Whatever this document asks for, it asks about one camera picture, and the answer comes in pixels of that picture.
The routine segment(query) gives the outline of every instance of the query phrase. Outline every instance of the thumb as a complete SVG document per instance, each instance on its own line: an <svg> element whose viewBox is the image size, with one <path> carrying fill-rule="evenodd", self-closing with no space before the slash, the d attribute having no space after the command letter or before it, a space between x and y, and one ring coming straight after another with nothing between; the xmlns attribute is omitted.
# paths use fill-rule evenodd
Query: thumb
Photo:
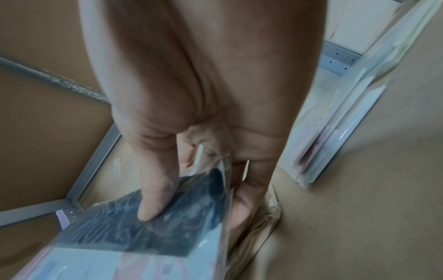
<svg viewBox="0 0 443 280"><path fill-rule="evenodd" d="M148 221L163 210L177 189L179 164L176 136L143 135L128 142L137 162L142 193L138 218Z"/></svg>

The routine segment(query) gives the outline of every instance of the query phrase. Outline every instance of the hand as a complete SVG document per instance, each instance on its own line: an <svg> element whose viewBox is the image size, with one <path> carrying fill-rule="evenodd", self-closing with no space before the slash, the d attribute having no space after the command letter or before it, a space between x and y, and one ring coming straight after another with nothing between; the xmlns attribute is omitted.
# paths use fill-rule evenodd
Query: hand
<svg viewBox="0 0 443 280"><path fill-rule="evenodd" d="M247 221L311 85L325 0L80 0L86 46L154 218L190 166L229 152L231 229ZM247 176L243 171L250 161Z"/></svg>

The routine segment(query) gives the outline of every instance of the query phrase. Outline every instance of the skin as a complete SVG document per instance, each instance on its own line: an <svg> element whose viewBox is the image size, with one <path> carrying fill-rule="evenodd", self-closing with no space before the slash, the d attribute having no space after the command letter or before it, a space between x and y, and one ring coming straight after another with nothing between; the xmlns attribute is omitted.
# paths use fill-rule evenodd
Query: skin
<svg viewBox="0 0 443 280"><path fill-rule="evenodd" d="M138 164L139 219L159 214L202 144L205 160L230 154L230 226L244 226L311 86L326 1L79 4L92 66Z"/></svg>

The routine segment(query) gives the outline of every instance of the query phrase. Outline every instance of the plastic bag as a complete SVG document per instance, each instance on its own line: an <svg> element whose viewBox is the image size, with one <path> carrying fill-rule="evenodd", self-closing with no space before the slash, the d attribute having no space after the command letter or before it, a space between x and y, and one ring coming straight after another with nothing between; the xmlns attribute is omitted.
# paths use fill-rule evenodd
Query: plastic bag
<svg viewBox="0 0 443 280"><path fill-rule="evenodd" d="M230 162L221 157L189 174L150 222L137 219L140 190L89 208L14 279L223 279Z"/></svg>

